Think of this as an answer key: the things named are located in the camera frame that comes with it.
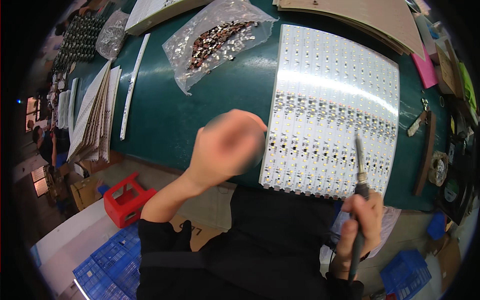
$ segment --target green workbench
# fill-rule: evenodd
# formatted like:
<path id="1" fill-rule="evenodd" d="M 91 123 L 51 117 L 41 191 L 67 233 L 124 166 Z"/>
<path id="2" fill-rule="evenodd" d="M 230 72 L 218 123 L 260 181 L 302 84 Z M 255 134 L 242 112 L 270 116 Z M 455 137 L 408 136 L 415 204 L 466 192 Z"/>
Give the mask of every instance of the green workbench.
<path id="1" fill-rule="evenodd" d="M 276 73 L 278 40 L 281 24 L 294 24 L 327 31 L 376 50 L 400 67 L 400 112 L 395 160 L 389 185 L 384 197 L 386 205 L 401 209 L 429 211 L 438 188 L 427 182 L 421 196 L 412 196 L 424 145 L 425 126 L 413 137 L 407 129 L 422 112 L 421 98 L 429 100 L 431 110 L 437 115 L 434 150 L 446 150 L 447 111 L 440 107 L 437 87 L 423 89 L 417 69 L 408 55 L 398 55 L 371 36 L 329 17 L 301 12 L 279 12 L 271 1 L 252 0 L 274 18 L 272 35 L 263 44 L 244 51 L 233 61 L 227 61 L 195 84 L 185 94 L 178 88 L 174 73 L 163 51 L 162 44 L 201 8 L 175 16 L 150 30 L 151 33 L 138 71 L 132 96 L 126 139 L 120 140 L 120 126 L 129 86 L 143 36 L 130 36 L 112 67 L 123 69 L 117 92 L 110 148 L 165 167 L 185 170 L 192 155 L 198 128 L 213 117 L 233 108 L 251 111 L 268 124 L 270 103 Z M 124 12 L 130 12 L 134 1 L 129 1 Z M 89 84 L 106 60 L 96 54 L 90 63 L 77 63 L 69 75 L 80 77 L 75 100 L 75 120 Z M 258 183 L 260 164 L 248 173 L 235 176 L 233 183 L 262 188 Z"/>

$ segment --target brown paper stack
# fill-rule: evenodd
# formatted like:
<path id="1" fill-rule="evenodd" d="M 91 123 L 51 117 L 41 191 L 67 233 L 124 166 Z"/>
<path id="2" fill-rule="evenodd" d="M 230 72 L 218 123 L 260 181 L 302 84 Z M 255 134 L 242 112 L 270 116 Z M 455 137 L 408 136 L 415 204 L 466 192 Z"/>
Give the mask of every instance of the brown paper stack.
<path id="1" fill-rule="evenodd" d="M 120 67 L 114 68 L 111 73 L 110 66 L 111 61 L 108 61 L 87 88 L 70 141 L 68 161 L 98 161 L 100 157 L 108 161 L 114 103 L 111 98 L 116 96 L 120 79 Z"/>
<path id="2" fill-rule="evenodd" d="M 405 0 L 274 0 L 279 11 L 311 12 L 347 23 L 386 44 L 398 54 L 425 60 L 415 20 Z"/>

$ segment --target white circuit board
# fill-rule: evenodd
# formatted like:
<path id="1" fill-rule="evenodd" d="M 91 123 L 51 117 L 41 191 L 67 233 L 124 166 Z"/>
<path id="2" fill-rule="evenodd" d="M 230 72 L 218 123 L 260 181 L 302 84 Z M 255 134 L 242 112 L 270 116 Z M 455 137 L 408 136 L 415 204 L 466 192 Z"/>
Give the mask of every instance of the white circuit board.
<path id="1" fill-rule="evenodd" d="M 395 156 L 398 65 L 353 41 L 282 25 L 259 183 L 334 199 L 354 193 L 355 136 L 370 187 L 386 191 Z"/>

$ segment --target pink board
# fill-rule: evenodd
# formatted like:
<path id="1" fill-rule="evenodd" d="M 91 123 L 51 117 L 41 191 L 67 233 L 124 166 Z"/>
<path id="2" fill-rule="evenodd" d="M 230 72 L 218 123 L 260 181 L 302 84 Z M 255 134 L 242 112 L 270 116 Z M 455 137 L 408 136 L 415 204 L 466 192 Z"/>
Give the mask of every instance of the pink board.
<path id="1" fill-rule="evenodd" d="M 417 66 L 419 71 L 421 81 L 423 82 L 424 88 L 429 88 L 438 83 L 437 75 L 435 74 L 435 68 L 433 67 L 432 60 L 428 56 L 427 49 L 423 46 L 423 52 L 425 53 L 425 60 L 421 59 L 415 53 L 412 53 L 413 62 Z"/>

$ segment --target worker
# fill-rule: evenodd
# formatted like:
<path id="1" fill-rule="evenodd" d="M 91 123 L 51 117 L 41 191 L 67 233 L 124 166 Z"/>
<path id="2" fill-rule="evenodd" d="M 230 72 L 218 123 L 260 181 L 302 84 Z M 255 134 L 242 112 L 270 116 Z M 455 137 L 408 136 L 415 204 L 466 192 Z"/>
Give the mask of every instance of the worker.
<path id="1" fill-rule="evenodd" d="M 258 116 L 237 109 L 198 130 L 190 166 L 142 209 L 138 299 L 361 299 L 363 284 L 346 280 L 355 219 L 341 229 L 326 278 L 320 273 L 320 248 L 334 217 L 331 200 L 238 185 L 230 202 L 231 229 L 199 252 L 191 252 L 196 231 L 190 221 L 180 232 L 169 223 L 187 199 L 195 201 L 257 159 L 266 130 Z M 364 259 L 380 242 L 383 200 L 373 191 L 368 201 L 353 195 L 342 210 L 362 225 Z"/>
<path id="2" fill-rule="evenodd" d="M 65 33 L 65 31 L 67 31 L 68 25 L 70 25 L 70 23 L 73 21 L 73 18 L 76 15 L 83 16 L 87 12 L 94 11 L 93 9 L 90 8 L 90 6 L 88 6 L 88 4 L 90 4 L 91 1 L 92 0 L 87 0 L 79 9 L 73 11 L 65 21 L 58 23 L 55 26 L 55 35 L 62 36 Z"/>
<path id="3" fill-rule="evenodd" d="M 41 129 L 43 129 L 44 131 L 47 131 L 47 130 L 50 130 L 51 122 L 52 122 L 51 119 L 38 120 L 35 123 L 33 122 L 33 120 L 28 120 L 27 128 L 33 129 L 37 126 L 40 126 Z"/>
<path id="4" fill-rule="evenodd" d="M 44 131 L 40 126 L 33 128 L 32 139 L 38 145 L 38 151 L 42 158 L 51 166 L 60 167 L 67 162 L 70 141 L 66 138 L 57 139 L 60 131 L 54 130 L 50 136 L 50 130 Z"/>

